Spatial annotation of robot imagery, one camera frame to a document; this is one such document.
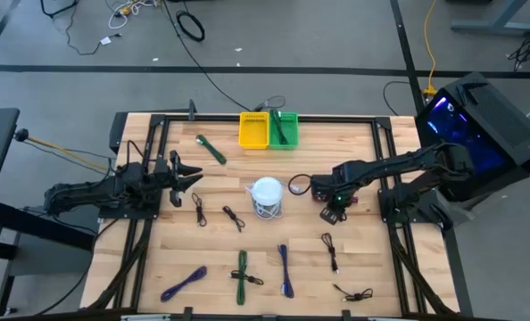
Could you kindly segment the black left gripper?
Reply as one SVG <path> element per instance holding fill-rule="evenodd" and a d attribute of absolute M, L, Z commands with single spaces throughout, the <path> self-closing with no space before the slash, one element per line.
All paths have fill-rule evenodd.
<path fill-rule="evenodd" d="M 170 202 L 174 207 L 182 205 L 179 192 L 184 193 L 189 187 L 194 185 L 197 181 L 203 178 L 202 174 L 193 175 L 201 172 L 203 169 L 199 167 L 187 166 L 179 164 L 180 158 L 175 150 L 170 152 L 170 164 L 163 159 L 158 158 L 154 164 L 154 175 L 156 179 L 164 188 L 170 189 Z"/>

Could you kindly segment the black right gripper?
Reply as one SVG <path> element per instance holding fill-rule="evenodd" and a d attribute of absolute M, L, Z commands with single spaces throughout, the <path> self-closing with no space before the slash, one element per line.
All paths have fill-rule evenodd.
<path fill-rule="evenodd" d="M 324 202 L 325 208 L 319 216 L 330 225 L 347 219 L 345 210 L 358 199 L 354 196 L 358 187 L 347 184 L 337 187 L 336 177 L 332 175 L 313 175 L 311 177 L 311 195 L 317 202 Z"/>

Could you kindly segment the green plastic basket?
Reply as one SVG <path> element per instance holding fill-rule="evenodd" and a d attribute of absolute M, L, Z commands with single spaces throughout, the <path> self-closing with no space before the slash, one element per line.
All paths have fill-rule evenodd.
<path fill-rule="evenodd" d="M 294 112 L 269 112 L 269 148 L 293 150 L 299 144 L 299 116 Z"/>

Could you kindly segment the yellow plastic basket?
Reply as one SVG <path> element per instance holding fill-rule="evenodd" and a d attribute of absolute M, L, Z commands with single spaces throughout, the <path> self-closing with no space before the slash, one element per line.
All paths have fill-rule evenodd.
<path fill-rule="evenodd" d="M 249 150 L 265 150 L 269 146 L 269 114 L 242 112 L 239 116 L 239 145 Z"/>

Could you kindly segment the black computer tower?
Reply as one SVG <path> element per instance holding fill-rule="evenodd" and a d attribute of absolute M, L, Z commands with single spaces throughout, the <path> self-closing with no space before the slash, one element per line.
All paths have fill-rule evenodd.
<path fill-rule="evenodd" d="M 502 188 L 530 177 L 530 119 L 479 72 L 440 88 L 415 118 L 423 146 L 461 144 L 474 176 L 438 188 L 466 210 Z"/>

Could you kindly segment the grey desk leg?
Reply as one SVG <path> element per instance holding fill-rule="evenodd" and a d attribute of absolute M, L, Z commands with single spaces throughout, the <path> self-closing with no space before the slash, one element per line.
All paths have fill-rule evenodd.
<path fill-rule="evenodd" d="M 513 16 L 527 0 L 505 0 L 501 12 L 491 21 L 453 21 L 451 29 L 458 32 L 479 32 L 492 35 L 529 36 L 530 23 L 512 22 Z"/>

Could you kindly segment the black aluminium table frame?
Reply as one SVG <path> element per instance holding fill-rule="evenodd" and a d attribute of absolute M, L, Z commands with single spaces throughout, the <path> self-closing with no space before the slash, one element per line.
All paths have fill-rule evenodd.
<path fill-rule="evenodd" d="M 299 144 L 288 150 L 245 150 L 236 115 L 178 117 L 167 130 L 146 114 L 128 116 L 119 163 L 136 161 L 137 149 L 165 143 L 203 178 L 174 207 L 168 195 L 153 222 L 143 267 L 131 270 L 116 298 L 142 313 L 395 317 L 417 311 L 408 276 L 398 278 L 388 229 L 380 218 L 379 182 L 358 191 L 345 222 L 329 225 L 322 204 L 308 193 L 285 193 L 281 218 L 253 212 L 249 185 L 261 177 L 307 185 L 307 176 L 334 166 L 418 149 L 414 121 L 399 117 L 300 117 Z"/>

